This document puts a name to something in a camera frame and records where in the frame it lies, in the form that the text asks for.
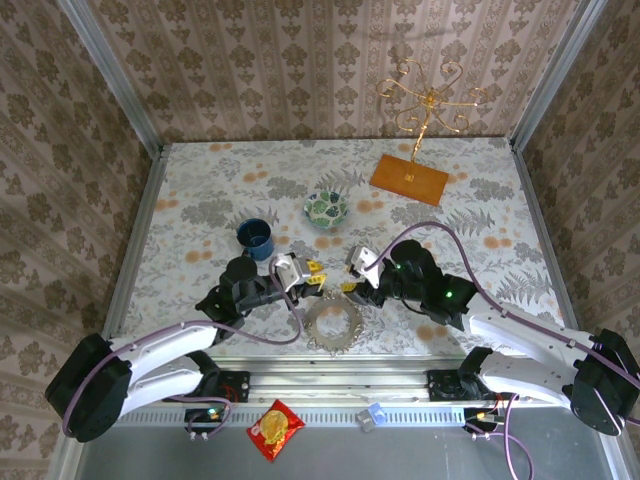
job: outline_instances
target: gold wire decoration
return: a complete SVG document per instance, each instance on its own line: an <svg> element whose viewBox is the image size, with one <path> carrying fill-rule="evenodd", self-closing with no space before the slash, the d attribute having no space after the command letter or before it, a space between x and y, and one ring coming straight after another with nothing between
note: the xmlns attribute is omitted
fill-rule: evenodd
<svg viewBox="0 0 640 480"><path fill-rule="evenodd" d="M395 118L396 125L400 130L418 134L418 139L416 140L416 143L413 146L413 152L411 153L411 165L409 167L409 172L405 175L405 180L409 182L412 182L414 179L416 154L418 153L418 150L420 150L422 138L427 131L427 127L429 126L429 122L431 121L432 117L435 117L436 120L440 122L446 129L451 130L455 133L462 133L469 128L469 119L465 115L458 113L453 119L453 124L450 125L442 119L442 117L438 113L438 107L442 105L452 107L478 107L482 104L487 103L489 99L489 95L486 90L484 90L483 88L475 87L469 89L468 92L470 97L477 99L475 102L447 101L447 97L444 96L444 93L447 90L451 89L451 86L458 80L460 80L460 78L462 78L462 74L464 72L462 65L460 65L458 62L444 62L442 65L440 65L440 71L442 73L455 74L457 71L458 74L453 78L451 82L449 82L439 90L436 90L433 87L427 87L427 85L425 84L427 77L424 74L422 64L413 60L412 58L405 58L398 62L396 70L401 77L407 75L411 71L411 63L418 66L419 78L422 79L421 89L418 89L417 91L411 90L410 88L405 87L393 78L385 78L384 80L378 82L378 85L376 86L378 94L385 98L393 97L394 87L400 87L405 92L410 93L414 97L417 97L418 102L416 104L412 105L409 108L401 110L400 112L398 112ZM384 88L384 90L382 90L381 87L383 87L385 84L387 84L387 86ZM421 113L421 109L424 109L424 120L422 121L420 120L419 116L419 114Z"/></svg>

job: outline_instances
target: silver ring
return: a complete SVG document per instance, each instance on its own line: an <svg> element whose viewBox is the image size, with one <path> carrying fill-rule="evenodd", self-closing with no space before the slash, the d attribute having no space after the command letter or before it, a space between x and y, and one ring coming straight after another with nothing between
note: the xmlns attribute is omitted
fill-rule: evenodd
<svg viewBox="0 0 640 480"><path fill-rule="evenodd" d="M318 316L329 307L339 307L349 317L349 330L341 337L329 338L318 330ZM362 317L351 302L344 298L323 298L318 300L305 315L305 328L311 337L309 346L320 347L329 352L339 352L348 349L356 341L364 329Z"/></svg>

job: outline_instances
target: blue mug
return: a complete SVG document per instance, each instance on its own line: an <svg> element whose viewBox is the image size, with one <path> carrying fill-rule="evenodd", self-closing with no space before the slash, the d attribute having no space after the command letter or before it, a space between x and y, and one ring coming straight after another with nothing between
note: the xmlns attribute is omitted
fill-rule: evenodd
<svg viewBox="0 0 640 480"><path fill-rule="evenodd" d="M266 260L273 253L271 227L264 220L250 218L242 222L236 234L238 242L244 247L243 255L248 255L256 262Z"/></svg>

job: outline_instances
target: gold jewelry stand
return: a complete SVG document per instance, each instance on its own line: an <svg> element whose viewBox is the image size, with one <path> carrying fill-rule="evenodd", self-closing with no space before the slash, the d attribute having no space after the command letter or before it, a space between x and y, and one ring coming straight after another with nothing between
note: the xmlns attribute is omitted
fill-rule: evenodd
<svg viewBox="0 0 640 480"><path fill-rule="evenodd" d="M424 74L422 65L411 58L405 58L398 62L396 67L399 73L398 78L407 75L411 71L411 67L409 65L411 63L418 66L419 76L422 78L422 82L424 83L427 77ZM396 115L395 122L400 130L413 134L417 133L418 139L413 146L411 159L408 162L401 158L392 157L391 155L383 155L378 163L376 171L373 173L373 176L369 181L369 183L374 187L382 188L383 190L413 198L414 200L434 206L438 206L440 203L440 197L442 197L442 192L444 191L444 186L447 183L449 174L439 170L434 170L433 168L425 167L424 165L418 165L416 163L416 155L418 150L420 150L422 139L427 127L429 126L429 122L432 117L435 117L435 119L446 129L455 133L464 132L469 128L469 119L462 114L457 114L454 117L453 125L449 125L442 120L440 113L438 113L438 110L440 109L439 107L443 105L454 107L477 107L487 103L489 98L486 90L482 88L472 88L469 90L469 96L477 99L477 101L446 101L447 97L444 96L444 93L449 90L454 83L460 80L463 68L457 62L444 62L440 65L440 71L444 74L455 74L456 71L458 72L455 78L440 90L423 85L422 89L414 91L405 87L393 78L386 78L376 86L378 94L385 98L393 97L392 89L394 87L400 87L405 92L417 97L418 102L409 108L401 110Z"/></svg>

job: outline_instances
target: orange wooden base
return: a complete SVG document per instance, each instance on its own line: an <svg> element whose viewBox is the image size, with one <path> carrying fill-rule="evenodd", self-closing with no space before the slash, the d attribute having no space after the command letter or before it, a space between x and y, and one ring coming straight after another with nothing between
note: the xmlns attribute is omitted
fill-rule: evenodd
<svg viewBox="0 0 640 480"><path fill-rule="evenodd" d="M410 166L411 162L383 155L369 184L437 207L449 174L416 164L413 166L414 178L410 182L405 179Z"/></svg>

